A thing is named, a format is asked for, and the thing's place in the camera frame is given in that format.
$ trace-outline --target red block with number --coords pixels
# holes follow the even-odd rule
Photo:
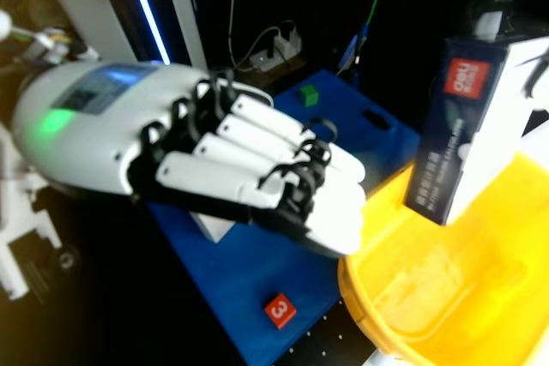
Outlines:
[[[265,313],[276,327],[282,329],[298,311],[293,307],[283,293],[279,294],[274,300],[265,307]]]

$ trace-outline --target green cube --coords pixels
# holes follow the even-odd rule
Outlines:
[[[303,86],[299,89],[299,100],[305,107],[311,107],[318,103],[317,88],[312,85]]]

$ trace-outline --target yellow bin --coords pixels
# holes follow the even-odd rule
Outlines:
[[[523,365],[549,325],[549,174],[517,155],[446,227],[403,206],[410,175],[372,196],[362,249],[340,261],[352,317],[416,366]]]

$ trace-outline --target blue table surface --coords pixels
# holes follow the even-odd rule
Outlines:
[[[299,102],[299,88],[313,85],[317,105]],[[277,109],[306,123],[321,116],[339,130],[336,142],[366,166],[366,190],[402,168],[415,155],[419,136],[327,70],[321,70],[277,96]],[[387,122],[381,130],[363,112]],[[150,204],[168,241],[200,292],[251,366],[270,365],[339,299],[334,259],[316,255],[256,225],[235,225],[219,242],[207,240],[189,214]],[[263,311],[284,293],[298,313],[280,331]]]

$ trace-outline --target power strip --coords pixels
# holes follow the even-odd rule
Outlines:
[[[293,29],[290,32],[290,39],[286,40],[282,36],[277,35],[274,38],[274,53],[272,57],[268,57],[267,49],[259,51],[250,57],[250,64],[255,69],[261,72],[269,72],[275,67],[296,57],[302,49],[301,36],[297,30]]]

